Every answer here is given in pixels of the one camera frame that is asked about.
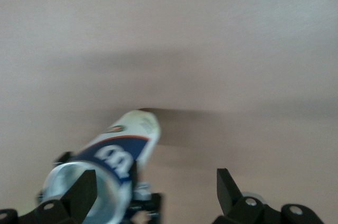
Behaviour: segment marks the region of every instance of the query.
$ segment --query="blue label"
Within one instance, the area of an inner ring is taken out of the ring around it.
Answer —
[[[108,138],[89,146],[70,161],[93,162],[124,183],[130,181],[129,170],[146,143],[146,138],[138,136]]]

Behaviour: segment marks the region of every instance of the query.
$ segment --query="cylindrical container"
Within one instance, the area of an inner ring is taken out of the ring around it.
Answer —
[[[154,114],[128,112],[80,153],[52,170],[43,186],[43,201],[61,197],[85,170],[95,170],[98,196],[83,223],[120,223],[132,196],[130,167],[134,160],[138,171],[144,167],[160,133]]]

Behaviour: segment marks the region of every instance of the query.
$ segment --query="screw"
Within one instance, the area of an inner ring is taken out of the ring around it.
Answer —
[[[297,207],[297,206],[292,206],[290,207],[290,211],[296,215],[302,215],[303,211],[301,210],[301,208]]]
[[[248,204],[249,206],[252,206],[252,207],[257,205],[257,202],[252,198],[247,198],[245,203]]]
[[[0,213],[0,220],[5,219],[8,216],[6,212]]]
[[[53,203],[48,203],[43,207],[43,210],[50,210],[54,207]]]

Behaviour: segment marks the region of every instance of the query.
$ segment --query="bolt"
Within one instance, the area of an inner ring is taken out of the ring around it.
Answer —
[[[247,198],[245,203],[248,204],[249,206],[252,206],[252,207],[257,205],[257,202],[252,198]]]
[[[296,215],[302,215],[303,211],[301,210],[301,208],[297,207],[297,206],[292,206],[290,207],[290,211]]]
[[[8,216],[6,212],[0,213],[0,220],[5,219]]]
[[[53,203],[48,203],[43,207],[43,210],[50,210],[54,207]]]

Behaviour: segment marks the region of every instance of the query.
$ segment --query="silver screw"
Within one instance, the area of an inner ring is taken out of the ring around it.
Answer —
[[[8,216],[6,212],[0,213],[0,220],[5,219]]]
[[[248,204],[249,206],[252,206],[252,207],[257,205],[257,202],[252,198],[246,199],[245,203]]]
[[[297,207],[297,206],[292,206],[290,207],[290,211],[296,215],[302,215],[303,211],[301,210],[301,208]]]
[[[48,203],[43,207],[43,210],[50,210],[54,207],[53,203]]]

